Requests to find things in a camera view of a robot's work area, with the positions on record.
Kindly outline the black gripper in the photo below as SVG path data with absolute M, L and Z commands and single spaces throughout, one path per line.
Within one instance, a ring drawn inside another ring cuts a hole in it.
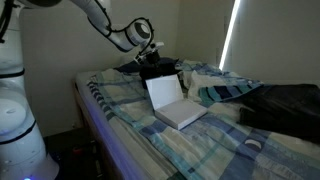
M 146 55 L 146 61 L 149 64 L 156 65 L 159 62 L 159 60 L 160 60 L 160 55 L 157 51 L 151 52 Z

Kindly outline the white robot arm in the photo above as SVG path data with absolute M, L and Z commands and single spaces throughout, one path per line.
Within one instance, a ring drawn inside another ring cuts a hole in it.
M 61 1 L 0 0 L 0 180 L 55 180 L 59 173 L 26 97 L 19 16 L 23 9 L 48 8 Z M 110 0 L 70 1 L 120 51 L 139 46 L 136 62 L 154 51 L 154 30 L 148 19 L 139 17 L 115 30 Z

